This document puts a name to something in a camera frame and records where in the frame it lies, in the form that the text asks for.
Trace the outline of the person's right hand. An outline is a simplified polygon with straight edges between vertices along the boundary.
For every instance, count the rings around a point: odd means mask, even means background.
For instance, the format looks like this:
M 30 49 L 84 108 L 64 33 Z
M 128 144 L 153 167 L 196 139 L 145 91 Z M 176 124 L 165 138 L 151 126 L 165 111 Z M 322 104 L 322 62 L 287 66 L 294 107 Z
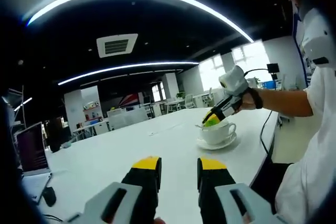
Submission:
M 263 100 L 259 94 L 260 89 L 249 88 L 248 91 L 242 96 L 242 103 L 235 111 L 235 114 L 242 110 L 255 110 L 263 108 Z

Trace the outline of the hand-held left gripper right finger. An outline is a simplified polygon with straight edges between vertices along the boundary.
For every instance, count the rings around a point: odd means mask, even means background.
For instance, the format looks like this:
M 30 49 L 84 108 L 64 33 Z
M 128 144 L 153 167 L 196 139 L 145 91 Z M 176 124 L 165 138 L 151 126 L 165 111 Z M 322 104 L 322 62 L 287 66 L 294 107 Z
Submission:
M 197 159 L 198 205 L 203 223 L 285 223 L 271 205 L 244 183 L 236 183 L 226 165 Z

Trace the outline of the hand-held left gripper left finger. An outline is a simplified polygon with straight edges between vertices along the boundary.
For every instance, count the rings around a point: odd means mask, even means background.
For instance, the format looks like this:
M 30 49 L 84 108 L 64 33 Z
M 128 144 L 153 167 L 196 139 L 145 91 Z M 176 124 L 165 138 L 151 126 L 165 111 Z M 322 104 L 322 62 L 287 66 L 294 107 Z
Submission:
M 162 159 L 134 163 L 121 182 L 112 182 L 65 223 L 154 223 L 161 186 Z

